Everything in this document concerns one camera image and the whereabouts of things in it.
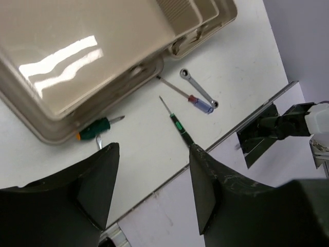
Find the beige toolbox with clear lid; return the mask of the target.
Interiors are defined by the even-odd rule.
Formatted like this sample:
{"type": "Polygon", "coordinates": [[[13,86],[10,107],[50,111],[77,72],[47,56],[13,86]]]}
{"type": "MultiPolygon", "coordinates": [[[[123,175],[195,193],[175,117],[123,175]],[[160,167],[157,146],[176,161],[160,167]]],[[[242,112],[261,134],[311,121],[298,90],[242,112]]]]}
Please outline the beige toolbox with clear lid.
{"type": "Polygon", "coordinates": [[[1,101],[64,143],[236,17],[234,1],[1,1],[1,101]]]}

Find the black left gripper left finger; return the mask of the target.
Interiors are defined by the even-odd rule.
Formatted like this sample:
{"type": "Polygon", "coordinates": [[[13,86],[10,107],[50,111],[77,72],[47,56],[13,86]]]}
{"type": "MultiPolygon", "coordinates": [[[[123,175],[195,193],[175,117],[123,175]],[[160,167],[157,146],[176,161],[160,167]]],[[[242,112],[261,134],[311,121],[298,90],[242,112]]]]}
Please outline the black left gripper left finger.
{"type": "Polygon", "coordinates": [[[118,143],[22,188],[1,190],[1,246],[98,246],[120,158],[118,143]]]}

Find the stubby green screwdriver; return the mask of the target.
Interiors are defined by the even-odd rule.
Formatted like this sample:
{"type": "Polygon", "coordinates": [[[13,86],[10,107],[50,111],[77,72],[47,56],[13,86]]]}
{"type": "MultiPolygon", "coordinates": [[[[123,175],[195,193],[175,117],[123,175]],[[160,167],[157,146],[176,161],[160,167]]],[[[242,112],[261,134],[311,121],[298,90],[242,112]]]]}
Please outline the stubby green screwdriver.
{"type": "Polygon", "coordinates": [[[84,128],[77,134],[77,139],[80,141],[92,140],[100,135],[103,132],[106,132],[111,129],[112,124],[123,120],[125,116],[119,116],[109,120],[107,117],[103,117],[95,120],[89,126],[84,128]]]}
{"type": "Polygon", "coordinates": [[[98,149],[101,150],[103,148],[103,144],[102,144],[102,138],[100,135],[96,136],[96,142],[97,142],[98,149]]]}

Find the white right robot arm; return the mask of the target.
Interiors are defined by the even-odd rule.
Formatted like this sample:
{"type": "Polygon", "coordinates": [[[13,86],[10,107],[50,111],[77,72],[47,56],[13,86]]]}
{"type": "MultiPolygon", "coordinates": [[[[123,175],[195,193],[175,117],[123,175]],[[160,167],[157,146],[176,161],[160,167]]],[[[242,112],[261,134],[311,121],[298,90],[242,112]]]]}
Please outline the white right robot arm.
{"type": "Polygon", "coordinates": [[[258,137],[284,140],[314,134],[328,134],[328,101],[295,104],[281,116],[258,121],[258,137]]]}

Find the small silver combination wrench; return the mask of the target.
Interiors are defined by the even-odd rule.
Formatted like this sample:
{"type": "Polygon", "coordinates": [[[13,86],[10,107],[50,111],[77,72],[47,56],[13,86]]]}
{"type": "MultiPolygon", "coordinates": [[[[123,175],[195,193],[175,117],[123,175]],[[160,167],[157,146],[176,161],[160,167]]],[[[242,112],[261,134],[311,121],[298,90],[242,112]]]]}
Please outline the small silver combination wrench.
{"type": "Polygon", "coordinates": [[[180,77],[186,81],[188,81],[201,95],[210,103],[210,105],[217,109],[219,106],[219,103],[214,100],[204,89],[203,87],[191,76],[190,72],[183,68],[179,72],[180,77]]]}

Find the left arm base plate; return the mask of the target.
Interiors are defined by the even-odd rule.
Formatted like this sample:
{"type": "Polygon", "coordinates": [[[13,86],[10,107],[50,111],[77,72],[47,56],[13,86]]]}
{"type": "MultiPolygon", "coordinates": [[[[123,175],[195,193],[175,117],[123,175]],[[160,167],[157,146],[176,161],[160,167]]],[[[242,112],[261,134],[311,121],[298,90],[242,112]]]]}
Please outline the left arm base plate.
{"type": "Polygon", "coordinates": [[[131,247],[124,232],[117,223],[111,225],[101,234],[98,246],[131,247]]]}

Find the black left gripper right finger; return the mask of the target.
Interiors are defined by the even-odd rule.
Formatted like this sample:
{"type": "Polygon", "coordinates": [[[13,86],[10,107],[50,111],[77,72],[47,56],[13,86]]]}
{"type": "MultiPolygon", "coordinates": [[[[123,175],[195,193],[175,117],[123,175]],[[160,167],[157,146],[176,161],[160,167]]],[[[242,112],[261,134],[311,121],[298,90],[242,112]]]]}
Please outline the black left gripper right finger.
{"type": "Polygon", "coordinates": [[[328,180],[254,181],[190,147],[198,229],[206,246],[328,246],[328,180]]]}

